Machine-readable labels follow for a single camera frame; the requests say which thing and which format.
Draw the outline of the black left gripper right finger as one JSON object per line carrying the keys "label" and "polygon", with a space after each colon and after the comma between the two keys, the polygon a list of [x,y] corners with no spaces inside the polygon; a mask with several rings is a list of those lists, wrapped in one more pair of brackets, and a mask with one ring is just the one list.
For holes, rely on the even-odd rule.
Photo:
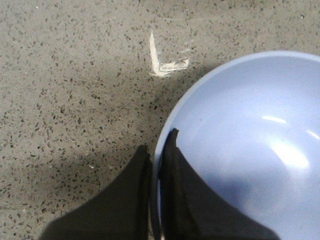
{"label": "black left gripper right finger", "polygon": [[177,147],[173,128],[162,151],[160,223],[166,240],[278,240],[265,225],[216,194]]}

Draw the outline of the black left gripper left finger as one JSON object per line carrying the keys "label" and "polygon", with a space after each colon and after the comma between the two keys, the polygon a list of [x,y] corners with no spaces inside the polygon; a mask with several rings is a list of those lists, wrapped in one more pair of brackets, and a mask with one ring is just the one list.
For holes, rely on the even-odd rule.
{"label": "black left gripper left finger", "polygon": [[152,162],[140,145],[122,172],[97,196],[52,221],[41,240],[146,240]]}

